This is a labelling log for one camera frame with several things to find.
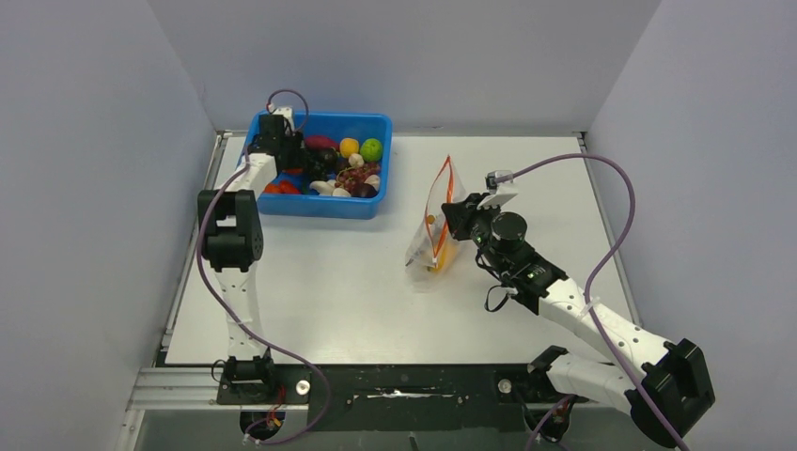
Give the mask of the yellow bumpy pepper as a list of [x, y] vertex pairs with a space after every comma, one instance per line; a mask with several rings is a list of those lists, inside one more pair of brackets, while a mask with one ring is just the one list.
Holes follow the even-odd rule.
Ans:
[[459, 252], [460, 244], [457, 241], [445, 240], [437, 248], [437, 254], [432, 256], [427, 271], [439, 274], [446, 272], [453, 264]]

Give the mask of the dark mangosteen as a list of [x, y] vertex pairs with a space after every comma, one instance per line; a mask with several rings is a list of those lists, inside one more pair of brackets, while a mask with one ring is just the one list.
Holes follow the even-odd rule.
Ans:
[[338, 165], [339, 155], [335, 148], [319, 148], [315, 150], [315, 155], [327, 173], [334, 172]]

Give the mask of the clear zip top bag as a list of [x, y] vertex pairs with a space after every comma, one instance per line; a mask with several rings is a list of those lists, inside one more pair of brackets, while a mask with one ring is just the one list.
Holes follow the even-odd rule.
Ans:
[[453, 267], [460, 245], [451, 237], [442, 206], [460, 202], [466, 196], [456, 165], [448, 155], [430, 186], [420, 225], [405, 252], [404, 268], [414, 291], [433, 290]]

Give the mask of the yellow lemon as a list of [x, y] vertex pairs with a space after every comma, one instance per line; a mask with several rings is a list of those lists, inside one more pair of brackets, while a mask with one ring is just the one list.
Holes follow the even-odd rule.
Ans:
[[353, 154], [359, 153], [360, 143], [354, 138], [346, 137], [339, 142], [338, 149], [341, 157], [348, 160]]

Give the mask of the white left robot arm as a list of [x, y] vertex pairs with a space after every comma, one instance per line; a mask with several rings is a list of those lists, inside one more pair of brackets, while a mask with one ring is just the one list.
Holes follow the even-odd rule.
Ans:
[[258, 131], [234, 172], [219, 188], [204, 190], [197, 197], [197, 267], [226, 313], [221, 400], [261, 404], [284, 398], [259, 313], [256, 272], [264, 240], [258, 198], [299, 157], [301, 141], [291, 108], [259, 115]]

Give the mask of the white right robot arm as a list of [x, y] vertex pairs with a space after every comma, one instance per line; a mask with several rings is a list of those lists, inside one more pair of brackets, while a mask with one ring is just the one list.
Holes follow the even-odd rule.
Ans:
[[543, 401], [576, 395], [611, 406], [658, 445], [677, 447], [716, 400], [702, 349], [686, 338], [673, 342], [650, 333], [588, 297], [526, 241], [522, 216], [491, 202], [489, 194], [469, 194], [444, 203], [451, 237], [476, 246], [477, 265], [496, 277], [507, 300], [561, 326], [607, 360], [550, 346], [529, 366], [532, 395]]

